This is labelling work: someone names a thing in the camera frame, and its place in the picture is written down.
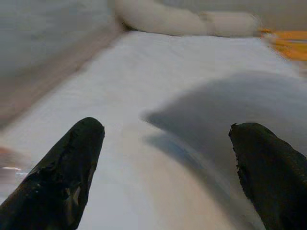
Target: white wall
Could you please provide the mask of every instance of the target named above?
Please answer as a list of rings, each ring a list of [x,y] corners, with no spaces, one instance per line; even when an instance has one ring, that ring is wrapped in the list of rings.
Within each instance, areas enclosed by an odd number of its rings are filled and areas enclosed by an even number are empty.
[[[110,13],[107,0],[1,0],[1,79],[107,25]]]

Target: bed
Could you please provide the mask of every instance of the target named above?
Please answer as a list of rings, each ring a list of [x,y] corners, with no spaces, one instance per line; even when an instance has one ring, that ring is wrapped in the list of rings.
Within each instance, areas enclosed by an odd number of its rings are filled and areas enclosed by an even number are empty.
[[[258,38],[131,31],[9,124],[1,142],[38,162],[78,120],[92,116],[105,125],[80,230],[253,229],[236,221],[193,170],[166,154],[174,147],[153,143],[161,131],[140,120],[144,111],[239,70],[299,77]]]

